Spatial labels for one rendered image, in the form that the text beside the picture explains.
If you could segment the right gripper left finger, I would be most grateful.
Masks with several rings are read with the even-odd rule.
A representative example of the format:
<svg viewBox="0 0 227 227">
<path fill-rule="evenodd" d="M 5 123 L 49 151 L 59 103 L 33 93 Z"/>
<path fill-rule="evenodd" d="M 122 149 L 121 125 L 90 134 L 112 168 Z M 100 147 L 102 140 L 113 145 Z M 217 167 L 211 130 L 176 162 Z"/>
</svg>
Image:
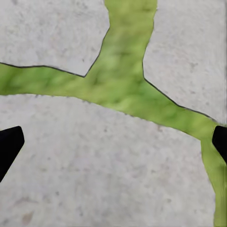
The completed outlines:
<svg viewBox="0 0 227 227">
<path fill-rule="evenodd" d="M 25 143 L 21 126 L 0 131 L 0 182 Z"/>
</svg>

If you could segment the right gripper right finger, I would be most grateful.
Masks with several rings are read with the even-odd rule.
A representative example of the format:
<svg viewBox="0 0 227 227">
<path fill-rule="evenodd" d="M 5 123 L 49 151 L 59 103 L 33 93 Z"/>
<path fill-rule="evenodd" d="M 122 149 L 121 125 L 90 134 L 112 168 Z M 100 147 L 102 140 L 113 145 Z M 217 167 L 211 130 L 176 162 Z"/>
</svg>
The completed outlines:
<svg viewBox="0 0 227 227">
<path fill-rule="evenodd" d="M 227 164 L 227 127 L 216 126 L 213 133 L 212 143 Z"/>
</svg>

